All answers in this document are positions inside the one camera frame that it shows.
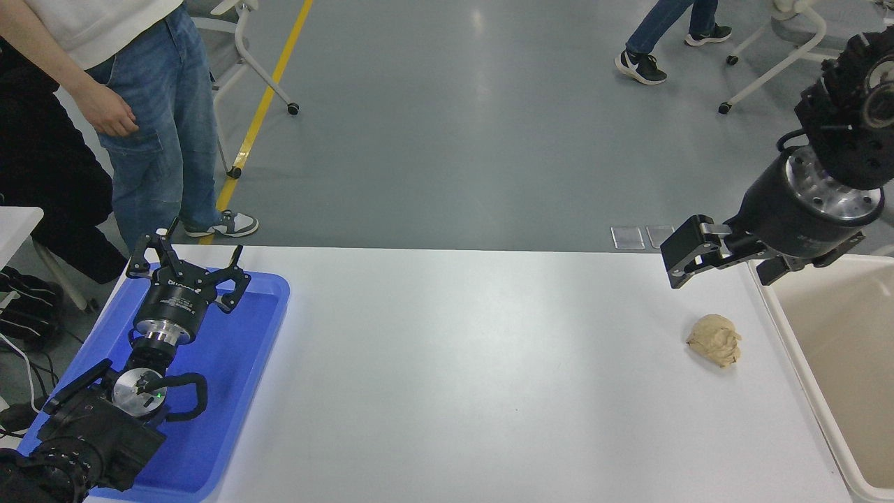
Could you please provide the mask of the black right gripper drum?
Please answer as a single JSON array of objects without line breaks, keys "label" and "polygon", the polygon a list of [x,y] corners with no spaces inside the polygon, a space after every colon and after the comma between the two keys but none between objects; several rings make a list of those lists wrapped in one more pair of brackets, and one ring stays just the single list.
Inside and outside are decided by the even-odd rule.
[{"label": "black right gripper drum", "polygon": [[884,190],[836,180],[815,155],[781,155],[746,194],[728,221],[728,250],[792,260],[831,262],[862,239],[881,216]]}]

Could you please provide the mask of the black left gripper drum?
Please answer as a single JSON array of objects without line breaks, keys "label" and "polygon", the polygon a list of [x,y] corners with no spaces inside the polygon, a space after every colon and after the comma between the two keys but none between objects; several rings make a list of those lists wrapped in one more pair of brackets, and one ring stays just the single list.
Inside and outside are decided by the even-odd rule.
[{"label": "black left gripper drum", "polygon": [[217,288],[195,268],[179,277],[172,268],[152,272],[150,286],[137,313],[137,328],[148,329],[163,322],[181,329],[198,329],[208,307],[217,299]]}]

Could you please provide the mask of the person's right hand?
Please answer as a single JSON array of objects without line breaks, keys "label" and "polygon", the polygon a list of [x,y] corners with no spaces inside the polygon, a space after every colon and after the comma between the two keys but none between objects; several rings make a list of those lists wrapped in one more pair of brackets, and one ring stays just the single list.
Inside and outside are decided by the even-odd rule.
[{"label": "person's right hand", "polygon": [[136,115],[127,102],[103,85],[77,90],[73,98],[83,117],[95,131],[110,137],[127,137],[137,133]]}]

